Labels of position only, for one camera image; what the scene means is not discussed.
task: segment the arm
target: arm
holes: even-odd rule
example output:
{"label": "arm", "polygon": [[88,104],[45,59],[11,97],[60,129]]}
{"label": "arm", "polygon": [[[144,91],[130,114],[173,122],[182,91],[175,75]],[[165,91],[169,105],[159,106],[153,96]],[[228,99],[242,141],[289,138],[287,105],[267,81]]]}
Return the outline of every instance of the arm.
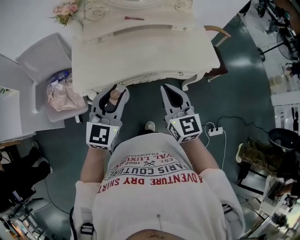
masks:
{"label": "arm", "polygon": [[81,170],[80,181],[101,183],[104,178],[105,156],[105,150],[89,148]]}
{"label": "arm", "polygon": [[181,144],[194,171],[197,174],[202,173],[205,169],[219,169],[217,162],[210,152],[206,149],[199,138],[184,142]]}

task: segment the red pen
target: red pen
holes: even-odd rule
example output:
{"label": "red pen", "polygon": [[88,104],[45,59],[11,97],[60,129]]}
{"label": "red pen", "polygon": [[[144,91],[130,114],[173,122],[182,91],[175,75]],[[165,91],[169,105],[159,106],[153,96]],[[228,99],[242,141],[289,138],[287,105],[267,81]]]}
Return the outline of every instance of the red pen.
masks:
{"label": "red pen", "polygon": [[125,17],[125,20],[145,20],[143,18],[138,18],[138,17]]}

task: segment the pink flower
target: pink flower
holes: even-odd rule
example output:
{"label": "pink flower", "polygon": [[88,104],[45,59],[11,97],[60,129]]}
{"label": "pink flower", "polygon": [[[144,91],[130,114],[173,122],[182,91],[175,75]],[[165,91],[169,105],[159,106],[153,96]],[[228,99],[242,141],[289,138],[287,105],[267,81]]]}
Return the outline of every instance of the pink flower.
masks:
{"label": "pink flower", "polygon": [[73,4],[69,7],[70,12],[73,14],[75,12],[78,11],[78,5],[77,4]]}
{"label": "pink flower", "polygon": [[69,15],[70,14],[69,7],[70,7],[69,5],[63,6],[61,9],[61,15]]}

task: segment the pink cloth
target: pink cloth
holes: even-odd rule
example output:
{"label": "pink cloth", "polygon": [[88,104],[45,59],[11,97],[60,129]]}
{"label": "pink cloth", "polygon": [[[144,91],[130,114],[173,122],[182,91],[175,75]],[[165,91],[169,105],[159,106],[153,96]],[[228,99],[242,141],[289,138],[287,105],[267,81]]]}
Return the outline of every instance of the pink cloth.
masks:
{"label": "pink cloth", "polygon": [[48,103],[58,112],[85,107],[83,97],[73,91],[72,74],[65,81],[47,87]]}

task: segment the power strip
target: power strip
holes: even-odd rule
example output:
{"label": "power strip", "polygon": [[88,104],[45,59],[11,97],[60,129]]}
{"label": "power strip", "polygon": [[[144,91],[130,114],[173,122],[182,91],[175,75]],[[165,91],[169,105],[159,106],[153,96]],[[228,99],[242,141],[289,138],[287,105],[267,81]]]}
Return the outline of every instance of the power strip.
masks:
{"label": "power strip", "polygon": [[208,135],[210,137],[212,136],[217,136],[217,135],[221,135],[223,134],[223,128],[222,127],[218,127],[218,128],[212,128],[208,131]]}

